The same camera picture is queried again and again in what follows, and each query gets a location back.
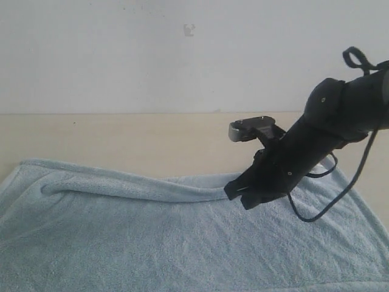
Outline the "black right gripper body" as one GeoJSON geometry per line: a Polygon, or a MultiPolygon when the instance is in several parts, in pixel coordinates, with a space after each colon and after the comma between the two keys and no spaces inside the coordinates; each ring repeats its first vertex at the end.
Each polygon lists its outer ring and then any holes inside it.
{"type": "Polygon", "coordinates": [[[304,177],[321,178],[329,170],[314,173],[312,170],[341,144],[340,136],[308,124],[304,117],[278,141],[277,148],[261,155],[259,168],[269,175],[274,192],[290,192],[304,177]]]}

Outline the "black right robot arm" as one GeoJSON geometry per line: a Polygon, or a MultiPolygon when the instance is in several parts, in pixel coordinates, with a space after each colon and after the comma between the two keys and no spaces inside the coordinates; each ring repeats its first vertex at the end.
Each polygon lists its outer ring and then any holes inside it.
{"type": "Polygon", "coordinates": [[[224,191],[230,200],[240,197],[247,210],[286,196],[304,177],[331,173],[315,174],[312,169],[335,149],[364,140],[375,128],[388,128],[388,62],[350,82],[324,79],[287,131],[269,116],[230,123],[231,141],[258,139],[264,147],[224,191]]]}

